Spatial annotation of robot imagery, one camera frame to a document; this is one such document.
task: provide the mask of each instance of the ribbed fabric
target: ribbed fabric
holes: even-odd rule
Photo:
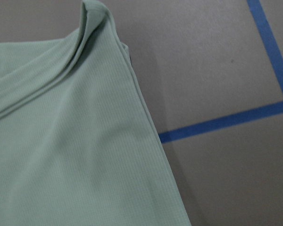
[[[0,43],[0,226],[190,226],[111,12]]]

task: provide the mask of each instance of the gray floor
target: gray floor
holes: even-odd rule
[[[246,0],[102,0],[158,133],[283,101]],[[0,1],[0,42],[63,38],[80,0]],[[261,0],[283,56],[283,0]],[[193,226],[283,226],[283,113],[163,144]]]

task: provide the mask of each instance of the blue line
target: blue line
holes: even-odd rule
[[[247,0],[269,60],[283,92],[283,58],[259,0]]]
[[[249,122],[265,117],[277,115],[283,113],[283,102],[271,104],[248,111],[228,115],[222,118],[213,119],[191,126],[175,129],[172,131],[159,134],[161,143],[171,142],[182,138],[198,135],[201,133],[210,132],[217,129]]]

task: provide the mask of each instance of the blue tape strip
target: blue tape strip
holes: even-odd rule
[[[180,129],[175,129],[172,131],[160,133],[159,138],[161,143],[171,142],[174,140],[179,140],[182,138],[210,132],[217,129],[222,129],[225,127],[230,127],[233,125],[237,125],[244,122],[249,122],[281,113],[283,113],[283,102],[255,108],[241,113],[236,113],[222,118],[213,119],[198,124],[194,124],[191,126],[183,127]]]
[[[283,58],[259,0],[247,1],[283,92]]]

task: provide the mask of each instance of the neckline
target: neckline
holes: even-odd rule
[[[48,46],[41,55],[0,78],[0,117],[65,78],[107,11],[107,7],[97,0],[82,0],[80,25],[66,37],[42,41],[0,42],[0,48],[7,45],[29,45],[30,48],[38,44]]]

